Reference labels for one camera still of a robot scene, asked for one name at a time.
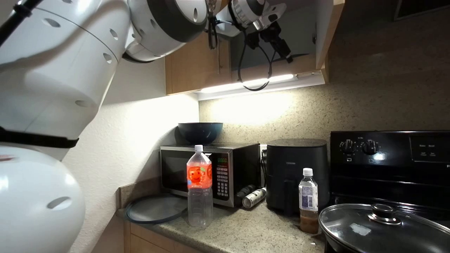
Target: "stove knob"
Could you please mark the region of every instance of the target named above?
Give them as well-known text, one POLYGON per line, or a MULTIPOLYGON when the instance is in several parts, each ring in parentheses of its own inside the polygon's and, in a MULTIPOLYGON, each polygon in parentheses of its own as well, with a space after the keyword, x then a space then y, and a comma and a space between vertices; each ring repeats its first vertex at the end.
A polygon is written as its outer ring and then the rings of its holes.
POLYGON ((368 140, 363 144, 363 152, 368 155, 373 155, 378 152, 378 143, 373 140, 368 140))
POLYGON ((346 140, 341 144, 341 151, 345 154, 353 154, 356 150, 356 144, 352 140, 346 140))

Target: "electric stove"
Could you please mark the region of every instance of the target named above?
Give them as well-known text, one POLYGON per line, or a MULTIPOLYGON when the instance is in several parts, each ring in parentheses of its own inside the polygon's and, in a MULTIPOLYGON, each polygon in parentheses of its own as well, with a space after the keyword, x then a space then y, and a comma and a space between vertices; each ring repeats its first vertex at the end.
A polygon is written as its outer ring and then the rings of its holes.
POLYGON ((331 205, 382 203, 450 226, 450 131, 332 132, 330 155, 331 205))

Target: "pot lid handle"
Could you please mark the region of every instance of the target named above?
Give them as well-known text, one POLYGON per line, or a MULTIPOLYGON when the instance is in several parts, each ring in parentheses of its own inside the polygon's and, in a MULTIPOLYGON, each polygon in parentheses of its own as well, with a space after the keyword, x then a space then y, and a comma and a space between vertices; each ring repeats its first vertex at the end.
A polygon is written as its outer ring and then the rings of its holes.
POLYGON ((401 220, 394 217, 394 209, 384 204, 374 204, 372 214, 368 217, 372 221, 376 221, 385 225, 401 225, 401 220))

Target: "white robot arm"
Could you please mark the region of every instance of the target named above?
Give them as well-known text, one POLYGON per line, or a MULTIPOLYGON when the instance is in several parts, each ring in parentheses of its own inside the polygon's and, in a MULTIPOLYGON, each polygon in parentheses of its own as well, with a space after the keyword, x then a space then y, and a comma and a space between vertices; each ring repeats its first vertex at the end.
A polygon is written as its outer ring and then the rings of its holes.
MULTIPOLYGON (((227 21, 217 32, 233 37, 236 26, 264 27, 274 19, 267 11, 266 0, 232 0, 217 15, 227 21)), ((207 22, 205 0, 23 0, 14 7, 0 27, 2 252, 70 249, 85 207, 60 161, 96 116, 118 62, 164 57, 207 22)))

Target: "backsplash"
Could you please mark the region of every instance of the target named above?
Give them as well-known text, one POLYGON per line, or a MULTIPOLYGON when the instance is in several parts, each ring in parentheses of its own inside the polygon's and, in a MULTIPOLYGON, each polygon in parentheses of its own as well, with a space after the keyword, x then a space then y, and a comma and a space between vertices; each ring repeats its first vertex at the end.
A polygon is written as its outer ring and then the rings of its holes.
POLYGON ((448 130, 449 16, 447 9, 341 32, 330 48, 331 83, 200 101, 200 121, 224 123, 216 142, 448 130))

